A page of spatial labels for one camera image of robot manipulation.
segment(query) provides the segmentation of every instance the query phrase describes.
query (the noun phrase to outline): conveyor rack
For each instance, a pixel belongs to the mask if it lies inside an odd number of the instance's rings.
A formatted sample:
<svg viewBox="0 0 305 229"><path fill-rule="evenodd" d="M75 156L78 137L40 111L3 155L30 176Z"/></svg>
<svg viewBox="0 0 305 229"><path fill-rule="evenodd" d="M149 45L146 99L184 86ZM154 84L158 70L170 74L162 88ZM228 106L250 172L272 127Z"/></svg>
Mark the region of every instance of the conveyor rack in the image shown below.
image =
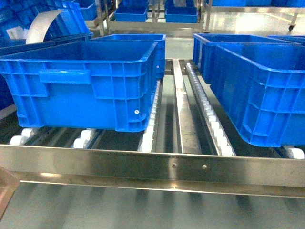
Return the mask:
<svg viewBox="0 0 305 229"><path fill-rule="evenodd" d="M295 27L295 22L298 17L298 14L305 13L305 8L300 7L223 7L223 6L213 6L213 0L209 1L209 4L204 0L197 0L195 2L195 6L198 8L198 23L160 23L158 20L160 19L160 13L164 12L163 5L160 6L160 0L154 1L155 5L150 6L150 12L152 13L151 20L152 22L123 22L123 21L115 21L114 13L106 14L106 22L107 29L104 28L103 23L100 23L101 26L101 35L105 34L105 32L109 31L123 31L123 30L133 30L133 31L145 31L145 30L159 30L159 31L172 31L175 29L183 29L192 30L195 32L204 32L209 33L210 21L211 21L211 13L213 12L233 12L233 13L293 13L294 16L289 25L289 31ZM118 6L119 1L116 0L115 7ZM102 21L102 10L98 7L98 17L100 15L100 19Z"/></svg>
<svg viewBox="0 0 305 229"><path fill-rule="evenodd" d="M191 60L168 59L165 75L145 132L87 130L83 149L72 148L83 130L70 128L9 145L22 133L12 113L0 122L0 166L30 183L305 198L305 160L245 143Z"/></svg>

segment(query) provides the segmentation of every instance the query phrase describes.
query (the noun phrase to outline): metal rack leg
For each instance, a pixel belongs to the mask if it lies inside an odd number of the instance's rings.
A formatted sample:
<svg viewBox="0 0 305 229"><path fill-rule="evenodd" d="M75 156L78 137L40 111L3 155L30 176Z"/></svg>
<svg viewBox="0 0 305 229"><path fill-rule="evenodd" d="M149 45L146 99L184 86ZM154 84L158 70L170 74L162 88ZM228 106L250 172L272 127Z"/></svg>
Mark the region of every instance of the metal rack leg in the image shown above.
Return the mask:
<svg viewBox="0 0 305 229"><path fill-rule="evenodd" d="M294 16L293 16L293 18L292 18L292 20L291 20L290 26L289 26L289 28L288 28L290 32L291 32L291 31L294 29L294 27L295 27L295 21L296 21L296 19L297 19L297 16L298 16L298 13L295 13Z"/></svg>
<svg viewBox="0 0 305 229"><path fill-rule="evenodd" d="M211 8L213 6L213 0L209 1L208 7L206 8L206 21L205 21L205 29L204 33L210 33L209 32L209 26L210 26L210 20L211 20Z"/></svg>

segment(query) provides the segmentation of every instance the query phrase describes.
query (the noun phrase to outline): roller conveyor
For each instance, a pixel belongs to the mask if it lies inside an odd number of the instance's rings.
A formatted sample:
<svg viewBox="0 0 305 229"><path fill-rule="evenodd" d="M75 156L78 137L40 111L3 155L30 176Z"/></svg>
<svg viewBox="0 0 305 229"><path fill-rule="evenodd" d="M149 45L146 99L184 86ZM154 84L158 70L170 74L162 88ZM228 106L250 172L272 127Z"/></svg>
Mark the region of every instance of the roller conveyor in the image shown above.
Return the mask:
<svg viewBox="0 0 305 229"><path fill-rule="evenodd" d="M301 148L245 143L192 61L167 60L165 74L144 132L11 131L15 114L3 118L0 166L22 182L305 197ZM165 93L172 93L174 107ZM22 133L22 146L8 144Z"/></svg>

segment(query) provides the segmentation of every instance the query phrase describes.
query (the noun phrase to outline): crate handle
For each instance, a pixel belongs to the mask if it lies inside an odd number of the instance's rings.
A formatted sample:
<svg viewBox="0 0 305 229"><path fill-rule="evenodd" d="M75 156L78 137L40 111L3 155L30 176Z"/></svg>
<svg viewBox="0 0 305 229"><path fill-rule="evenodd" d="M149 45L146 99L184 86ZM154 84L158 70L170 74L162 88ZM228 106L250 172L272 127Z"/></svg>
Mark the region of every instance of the crate handle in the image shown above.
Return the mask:
<svg viewBox="0 0 305 229"><path fill-rule="evenodd" d="M40 82L60 84L91 84L91 70L42 69Z"/></svg>

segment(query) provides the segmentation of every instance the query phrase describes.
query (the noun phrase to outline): storage bin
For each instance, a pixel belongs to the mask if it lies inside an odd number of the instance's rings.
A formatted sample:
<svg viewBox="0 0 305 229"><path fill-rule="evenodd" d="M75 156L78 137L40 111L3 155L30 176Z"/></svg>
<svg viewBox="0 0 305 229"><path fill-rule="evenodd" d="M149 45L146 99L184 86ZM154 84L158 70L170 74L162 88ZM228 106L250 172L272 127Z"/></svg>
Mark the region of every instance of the storage bin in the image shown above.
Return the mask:
<svg viewBox="0 0 305 229"><path fill-rule="evenodd" d="M280 35L269 35L268 37L280 39L284 41L290 41L305 46L305 36L280 36Z"/></svg>
<svg viewBox="0 0 305 229"><path fill-rule="evenodd" d="M71 2L78 3L81 8L81 14L85 21L92 21L97 17L97 10L95 0L70 0ZM111 6L111 0L107 0L108 9ZM101 8L104 11L104 1L101 1Z"/></svg>
<svg viewBox="0 0 305 229"><path fill-rule="evenodd" d="M124 6L133 6L133 7L139 7L139 6L148 6L148 0L122 0Z"/></svg>
<svg viewBox="0 0 305 229"><path fill-rule="evenodd" d="M13 1L0 10L0 35L9 38L7 29L21 26L28 29L35 17L45 11L62 10L48 29L46 40L89 33L77 3L60 0Z"/></svg>
<svg viewBox="0 0 305 229"><path fill-rule="evenodd" d="M0 57L22 127L147 127L157 42L73 42Z"/></svg>
<svg viewBox="0 0 305 229"><path fill-rule="evenodd" d="M196 7L168 7L165 10L166 22L197 23Z"/></svg>
<svg viewBox="0 0 305 229"><path fill-rule="evenodd" d="M213 0L213 6L246 6L246 0Z"/></svg>
<svg viewBox="0 0 305 229"><path fill-rule="evenodd" d="M247 0L247 6L271 6L271 0Z"/></svg>
<svg viewBox="0 0 305 229"><path fill-rule="evenodd" d="M272 0L273 6L305 7L305 0Z"/></svg>
<svg viewBox="0 0 305 229"><path fill-rule="evenodd" d="M25 40L10 40L10 39L0 39L0 56L25 52L35 49L40 49L44 47L50 47L57 44L68 43L73 41L85 41L91 38L92 33L88 34L78 34L67 37L60 37L54 39L54 41L48 41L36 44L25 44ZM13 104L13 98L8 89L7 83L4 78L0 75L0 110Z"/></svg>
<svg viewBox="0 0 305 229"><path fill-rule="evenodd" d="M218 45L214 74L211 88L244 141L305 145L305 47Z"/></svg>
<svg viewBox="0 0 305 229"><path fill-rule="evenodd" d="M146 22L148 7L127 7L121 5L115 11L116 21L142 21Z"/></svg>
<svg viewBox="0 0 305 229"><path fill-rule="evenodd" d="M289 43L278 39L254 35L194 34L193 62L198 67L206 83L211 83L214 75L214 50L226 43Z"/></svg>
<svg viewBox="0 0 305 229"><path fill-rule="evenodd" d="M101 38L92 39L92 41L105 41L105 40L139 40L139 41L155 41L157 45L157 62L155 64L157 70L157 79L164 77L165 71L165 38L164 34L114 34Z"/></svg>

